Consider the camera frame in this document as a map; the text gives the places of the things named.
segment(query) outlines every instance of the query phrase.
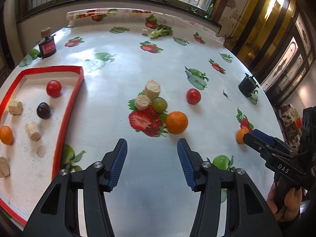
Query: cherry tomato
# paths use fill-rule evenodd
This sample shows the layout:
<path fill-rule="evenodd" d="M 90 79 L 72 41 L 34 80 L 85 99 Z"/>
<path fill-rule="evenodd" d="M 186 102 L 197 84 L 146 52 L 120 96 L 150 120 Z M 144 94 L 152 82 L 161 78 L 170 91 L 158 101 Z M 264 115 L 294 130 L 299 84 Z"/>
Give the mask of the cherry tomato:
<path fill-rule="evenodd" d="M 56 98 L 60 96 L 61 84 L 57 80 L 49 81 L 46 92 L 50 97 Z"/>
<path fill-rule="evenodd" d="M 197 89 L 191 88 L 187 93 L 186 93 L 186 100 L 190 104 L 197 104 L 201 100 L 201 94 Z"/>

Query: human hand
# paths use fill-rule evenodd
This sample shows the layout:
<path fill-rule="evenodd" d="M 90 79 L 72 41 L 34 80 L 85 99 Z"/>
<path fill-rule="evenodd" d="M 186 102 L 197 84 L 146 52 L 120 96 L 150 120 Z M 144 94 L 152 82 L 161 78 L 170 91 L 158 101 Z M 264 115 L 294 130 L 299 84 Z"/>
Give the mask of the human hand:
<path fill-rule="evenodd" d="M 273 183 L 268 194 L 267 204 L 278 222 L 292 221 L 300 211 L 302 202 L 302 188 L 291 188 L 284 199 L 284 206 L 277 213 L 277 206 L 273 200 L 275 196 L 275 184 Z"/>

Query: wall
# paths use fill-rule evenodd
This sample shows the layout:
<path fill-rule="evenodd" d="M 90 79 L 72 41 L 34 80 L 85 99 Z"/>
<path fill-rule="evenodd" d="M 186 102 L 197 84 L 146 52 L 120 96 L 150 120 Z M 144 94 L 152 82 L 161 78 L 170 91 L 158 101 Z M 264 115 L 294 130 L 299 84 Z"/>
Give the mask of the wall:
<path fill-rule="evenodd" d="M 4 28 L 9 44 L 10 52 L 17 66 L 23 59 L 23 53 L 20 47 L 19 37 L 15 24 L 15 0 L 6 0 L 4 3 Z"/>
<path fill-rule="evenodd" d="M 300 100 L 305 108 L 316 106 L 316 62 L 314 61 L 312 68 L 307 73 L 301 84 L 285 101 L 286 104 L 299 104 Z"/>
<path fill-rule="evenodd" d="M 92 8 L 132 8 L 157 11 L 181 17 L 186 20 L 194 21 L 213 30 L 216 33 L 219 32 L 219 29 L 217 27 L 211 25 L 206 20 L 200 20 L 199 18 L 194 17 L 189 13 L 187 14 L 176 9 L 161 5 L 154 5 L 148 2 L 139 2 L 132 0 L 78 2 L 69 4 L 67 6 L 51 9 L 49 11 L 45 11 L 33 17 L 29 17 L 21 22 L 18 22 L 16 24 L 16 27 L 23 54 L 26 55 L 36 45 L 36 42 L 41 39 L 40 32 L 42 29 L 46 27 L 51 27 L 52 32 L 55 32 L 68 25 L 69 22 L 66 20 L 67 12 Z"/>
<path fill-rule="evenodd" d="M 248 6 L 250 0 L 228 0 L 228 3 L 224 9 L 224 12 L 219 20 L 219 24 L 222 25 L 222 29 L 219 34 L 222 37 L 230 35 L 236 24 L 239 22 L 238 19 L 242 17 L 244 8 Z"/>

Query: metal screw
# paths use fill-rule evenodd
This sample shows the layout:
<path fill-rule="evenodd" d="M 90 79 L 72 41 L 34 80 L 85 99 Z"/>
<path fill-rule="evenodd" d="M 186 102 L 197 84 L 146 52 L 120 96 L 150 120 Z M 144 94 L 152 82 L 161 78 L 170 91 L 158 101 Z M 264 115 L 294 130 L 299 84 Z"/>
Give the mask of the metal screw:
<path fill-rule="evenodd" d="M 97 161 L 97 162 L 95 162 L 95 163 L 93 164 L 93 166 L 94 166 L 95 168 L 102 167 L 102 162 Z"/>
<path fill-rule="evenodd" d="M 204 162 L 202 162 L 202 166 L 203 167 L 206 167 L 206 168 L 208 168 L 208 167 L 211 167 L 211 163 L 209 163 L 208 161 L 204 161 Z"/>
<path fill-rule="evenodd" d="M 60 175 L 67 175 L 68 174 L 68 169 L 62 169 L 60 172 L 59 172 Z"/>
<path fill-rule="evenodd" d="M 243 174 L 245 174 L 245 173 L 246 173 L 246 171 L 245 171 L 245 170 L 243 170 L 242 168 L 238 168 L 238 169 L 236 169 L 236 172 L 237 172 L 237 174 L 239 174 L 239 175 L 243 175 Z"/>

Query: bug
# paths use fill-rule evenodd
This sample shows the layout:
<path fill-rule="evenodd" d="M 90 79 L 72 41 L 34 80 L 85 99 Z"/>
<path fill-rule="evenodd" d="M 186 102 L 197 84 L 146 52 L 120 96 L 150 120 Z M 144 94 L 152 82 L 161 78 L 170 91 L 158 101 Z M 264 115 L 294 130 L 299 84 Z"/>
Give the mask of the bug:
<path fill-rule="evenodd" d="M 226 97 L 227 99 L 229 99 L 230 96 L 228 96 L 228 95 L 225 93 L 225 89 L 223 89 L 223 94 L 225 95 L 225 97 Z"/>

